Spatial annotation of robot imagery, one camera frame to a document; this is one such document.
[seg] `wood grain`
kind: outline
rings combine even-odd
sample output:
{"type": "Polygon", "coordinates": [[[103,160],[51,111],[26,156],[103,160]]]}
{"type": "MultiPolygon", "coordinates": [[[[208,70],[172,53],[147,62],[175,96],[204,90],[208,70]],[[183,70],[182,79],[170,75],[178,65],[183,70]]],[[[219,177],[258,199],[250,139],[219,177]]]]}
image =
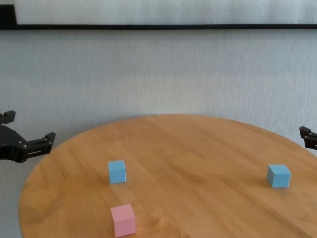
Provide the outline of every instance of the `wood grain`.
{"type": "Polygon", "coordinates": [[[316,238],[317,159],[267,130],[194,115],[106,124],[56,147],[19,202],[24,238],[114,237],[110,208],[131,203],[136,238],[316,238]],[[108,183],[124,159],[127,183],[108,183]],[[266,182],[286,164],[288,189],[266,182]]]}

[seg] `cube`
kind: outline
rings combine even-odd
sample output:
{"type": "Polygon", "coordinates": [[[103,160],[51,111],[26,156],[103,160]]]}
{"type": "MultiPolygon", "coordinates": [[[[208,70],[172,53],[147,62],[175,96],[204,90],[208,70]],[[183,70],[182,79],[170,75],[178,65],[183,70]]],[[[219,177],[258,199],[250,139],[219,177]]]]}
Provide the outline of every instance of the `cube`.
{"type": "Polygon", "coordinates": [[[111,208],[115,237],[135,233],[135,217],[130,204],[111,208]]]}
{"type": "Polygon", "coordinates": [[[266,180],[271,187],[288,187],[291,172],[285,165],[269,165],[266,180]]]}
{"type": "Polygon", "coordinates": [[[110,184],[126,182],[126,173],[123,160],[109,161],[108,170],[110,184]]]}

